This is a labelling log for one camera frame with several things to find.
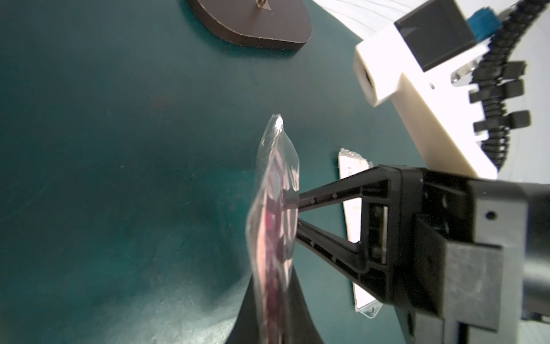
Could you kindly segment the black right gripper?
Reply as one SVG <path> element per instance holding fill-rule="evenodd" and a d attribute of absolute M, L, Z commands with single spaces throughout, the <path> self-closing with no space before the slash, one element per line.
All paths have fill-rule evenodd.
<path fill-rule="evenodd" d="M 515 343 L 549 314 L 547 185 L 377 167 L 360 194 L 360 282 L 409 343 Z"/>

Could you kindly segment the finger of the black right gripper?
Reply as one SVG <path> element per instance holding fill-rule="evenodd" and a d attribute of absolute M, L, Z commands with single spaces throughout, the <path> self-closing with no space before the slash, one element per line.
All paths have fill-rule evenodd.
<path fill-rule="evenodd" d="M 361 243 L 350 242 L 301 219 L 297 222 L 296 240 L 352 282 L 358 283 L 365 272 Z"/>
<path fill-rule="evenodd" d="M 367 204 L 391 208 L 391 167 L 375 168 L 356 173 L 310 191 L 300 193 L 297 200 L 283 201 L 284 210 L 307 212 L 352 199 L 361 199 Z"/>

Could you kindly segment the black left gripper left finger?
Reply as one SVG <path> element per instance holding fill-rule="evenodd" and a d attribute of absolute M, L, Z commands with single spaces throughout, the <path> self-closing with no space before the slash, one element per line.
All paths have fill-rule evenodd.
<path fill-rule="evenodd" d="M 249 280 L 243 302 L 233 329 L 225 344 L 257 344 L 258 322 L 253 278 Z"/>

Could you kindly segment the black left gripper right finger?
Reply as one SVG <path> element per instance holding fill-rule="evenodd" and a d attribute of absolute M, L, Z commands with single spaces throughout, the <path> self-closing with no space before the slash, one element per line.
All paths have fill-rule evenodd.
<path fill-rule="evenodd" d="M 287 290 L 287 307 L 285 343 L 323 344 L 309 313 L 295 268 L 292 269 Z"/>

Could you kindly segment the pink ruler set plastic bag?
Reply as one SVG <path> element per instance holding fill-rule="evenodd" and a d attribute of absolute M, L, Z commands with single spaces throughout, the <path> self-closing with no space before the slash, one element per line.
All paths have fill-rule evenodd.
<path fill-rule="evenodd" d="M 299 213 L 299 157 L 273 115 L 256 156 L 254 200 L 246 219 L 246 242 L 260 343 L 289 338 L 289 285 Z"/>

